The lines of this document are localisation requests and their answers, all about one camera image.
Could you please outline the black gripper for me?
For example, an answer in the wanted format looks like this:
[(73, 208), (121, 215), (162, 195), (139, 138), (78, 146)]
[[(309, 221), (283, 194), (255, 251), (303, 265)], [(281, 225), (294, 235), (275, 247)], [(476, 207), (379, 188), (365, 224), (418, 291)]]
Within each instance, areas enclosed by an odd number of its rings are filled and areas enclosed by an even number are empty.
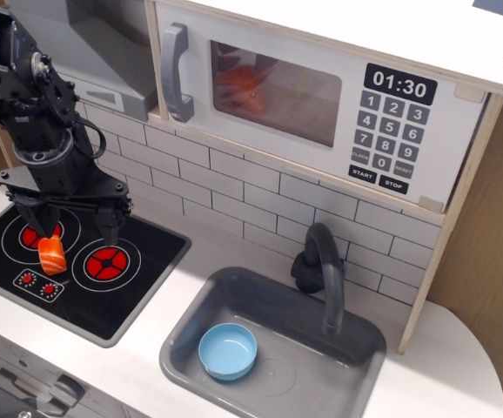
[(128, 187), (97, 167), (90, 143), (15, 144), (13, 151), (21, 165), (0, 171), (0, 183), (28, 197), (14, 204), (39, 236), (53, 235), (59, 208), (49, 203), (57, 203), (94, 212), (104, 244), (117, 244), (131, 211)]

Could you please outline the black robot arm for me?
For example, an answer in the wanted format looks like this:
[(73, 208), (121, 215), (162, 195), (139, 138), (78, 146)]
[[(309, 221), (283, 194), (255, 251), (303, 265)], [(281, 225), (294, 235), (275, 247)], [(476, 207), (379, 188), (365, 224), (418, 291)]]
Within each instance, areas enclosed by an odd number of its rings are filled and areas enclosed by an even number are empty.
[(49, 238), (63, 209), (94, 217), (107, 246), (114, 246), (131, 213), (128, 186), (96, 164), (106, 138), (94, 148), (97, 127), (76, 110), (75, 85), (63, 80), (50, 56), (7, 10), (0, 8), (0, 127), (21, 165), (0, 171), (0, 184), (29, 226)]

